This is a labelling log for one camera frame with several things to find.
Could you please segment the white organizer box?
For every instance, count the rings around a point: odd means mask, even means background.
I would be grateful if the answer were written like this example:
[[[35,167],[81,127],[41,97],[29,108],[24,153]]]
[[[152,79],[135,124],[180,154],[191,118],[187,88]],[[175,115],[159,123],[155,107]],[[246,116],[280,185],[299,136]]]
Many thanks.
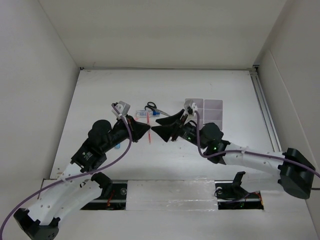
[[[186,98],[185,101],[193,101],[199,109],[204,108],[204,99],[203,98]]]
[[[215,123],[223,129],[223,101],[220,99],[205,99],[203,109],[203,123]]]

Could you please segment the red pen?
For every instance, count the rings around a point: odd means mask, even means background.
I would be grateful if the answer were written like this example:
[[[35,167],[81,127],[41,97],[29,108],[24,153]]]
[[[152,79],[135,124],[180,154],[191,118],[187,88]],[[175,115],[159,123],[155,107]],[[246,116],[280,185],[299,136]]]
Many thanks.
[[[146,111],[146,123],[150,127],[148,130],[148,142],[149,142],[149,144],[151,144],[152,139],[151,139],[150,113],[148,111]]]

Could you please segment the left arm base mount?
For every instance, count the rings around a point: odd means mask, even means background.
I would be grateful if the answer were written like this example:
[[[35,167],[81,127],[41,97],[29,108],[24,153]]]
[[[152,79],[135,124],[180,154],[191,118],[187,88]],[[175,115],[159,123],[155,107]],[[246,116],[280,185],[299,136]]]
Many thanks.
[[[107,196],[100,196],[81,208],[83,211],[124,211],[126,209],[128,193],[127,181],[113,183]]]

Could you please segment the white taped panel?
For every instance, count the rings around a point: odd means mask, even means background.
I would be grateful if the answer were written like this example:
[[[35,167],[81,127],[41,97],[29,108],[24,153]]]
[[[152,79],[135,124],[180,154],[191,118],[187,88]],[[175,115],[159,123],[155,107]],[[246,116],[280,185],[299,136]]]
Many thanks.
[[[218,210],[213,180],[130,180],[127,211],[213,212]]]

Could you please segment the left white organizer box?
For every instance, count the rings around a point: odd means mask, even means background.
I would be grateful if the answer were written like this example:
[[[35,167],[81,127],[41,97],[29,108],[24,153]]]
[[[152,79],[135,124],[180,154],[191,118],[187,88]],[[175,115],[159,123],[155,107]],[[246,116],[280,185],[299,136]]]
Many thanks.
[[[203,98],[186,98],[185,101],[193,101],[199,109],[204,108],[204,99]]]

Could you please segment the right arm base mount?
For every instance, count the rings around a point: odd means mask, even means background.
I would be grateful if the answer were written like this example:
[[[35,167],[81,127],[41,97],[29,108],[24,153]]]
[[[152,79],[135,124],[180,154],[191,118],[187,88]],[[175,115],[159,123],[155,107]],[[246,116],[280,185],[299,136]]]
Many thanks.
[[[264,210],[261,193],[234,189],[230,182],[216,183],[214,196],[218,210]]]

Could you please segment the right white organizer box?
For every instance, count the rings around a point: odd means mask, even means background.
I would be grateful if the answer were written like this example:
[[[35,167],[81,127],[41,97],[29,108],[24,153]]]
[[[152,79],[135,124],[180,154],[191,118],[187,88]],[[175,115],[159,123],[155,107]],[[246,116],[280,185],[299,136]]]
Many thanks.
[[[215,123],[223,129],[223,101],[220,99],[205,99],[203,109],[203,123]]]

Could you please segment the clear glue bottle blue cap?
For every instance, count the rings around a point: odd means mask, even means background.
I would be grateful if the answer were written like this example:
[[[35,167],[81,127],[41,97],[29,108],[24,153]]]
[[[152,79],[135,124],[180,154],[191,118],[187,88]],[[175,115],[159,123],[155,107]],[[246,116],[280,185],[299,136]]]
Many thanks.
[[[150,118],[153,118],[153,117],[159,117],[160,115],[161,115],[160,112],[152,111],[152,110],[137,110],[135,113],[135,116],[137,118],[146,118],[147,116],[149,116]]]

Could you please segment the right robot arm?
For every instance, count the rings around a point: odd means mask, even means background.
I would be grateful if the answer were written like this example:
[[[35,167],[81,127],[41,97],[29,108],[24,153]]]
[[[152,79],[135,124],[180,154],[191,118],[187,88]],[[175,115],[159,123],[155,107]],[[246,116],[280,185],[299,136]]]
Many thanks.
[[[157,126],[151,129],[165,142],[182,138],[197,146],[199,154],[213,164],[242,166],[259,171],[249,175],[238,172],[231,184],[232,193],[238,198],[260,190],[284,191],[298,199],[309,199],[315,167],[297,149],[288,148],[285,152],[256,152],[248,147],[236,145],[223,139],[223,132],[213,122],[202,128],[189,120],[189,113],[179,113],[157,119]]]

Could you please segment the black handled scissors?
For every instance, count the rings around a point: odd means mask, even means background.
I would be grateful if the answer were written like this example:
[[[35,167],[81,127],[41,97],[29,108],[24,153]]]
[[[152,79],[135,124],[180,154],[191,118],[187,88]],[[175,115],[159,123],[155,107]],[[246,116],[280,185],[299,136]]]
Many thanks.
[[[158,109],[157,105],[152,101],[148,101],[147,104],[144,106],[144,109],[152,111],[152,114],[154,116],[157,116],[157,115],[164,115],[167,117],[170,116],[170,114]]]

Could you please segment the aluminium rail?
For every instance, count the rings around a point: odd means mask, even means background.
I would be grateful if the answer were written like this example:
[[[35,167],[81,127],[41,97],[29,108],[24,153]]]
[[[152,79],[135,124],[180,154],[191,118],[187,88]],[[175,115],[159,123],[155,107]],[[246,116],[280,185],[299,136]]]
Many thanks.
[[[282,147],[262,88],[262,84],[258,74],[258,68],[258,65],[254,65],[253,67],[249,68],[249,75],[253,84],[253,88],[272,148],[275,152],[280,152],[282,150]]]

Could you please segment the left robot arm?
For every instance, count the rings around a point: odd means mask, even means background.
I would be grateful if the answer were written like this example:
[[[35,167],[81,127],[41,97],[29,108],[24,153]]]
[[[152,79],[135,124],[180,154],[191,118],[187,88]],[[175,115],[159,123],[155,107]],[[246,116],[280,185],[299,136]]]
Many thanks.
[[[138,142],[150,128],[130,115],[122,116],[115,125],[96,121],[57,181],[46,186],[33,205],[14,212],[19,227],[32,240],[53,240],[66,215],[111,194],[113,181],[102,173],[106,153],[125,140]]]

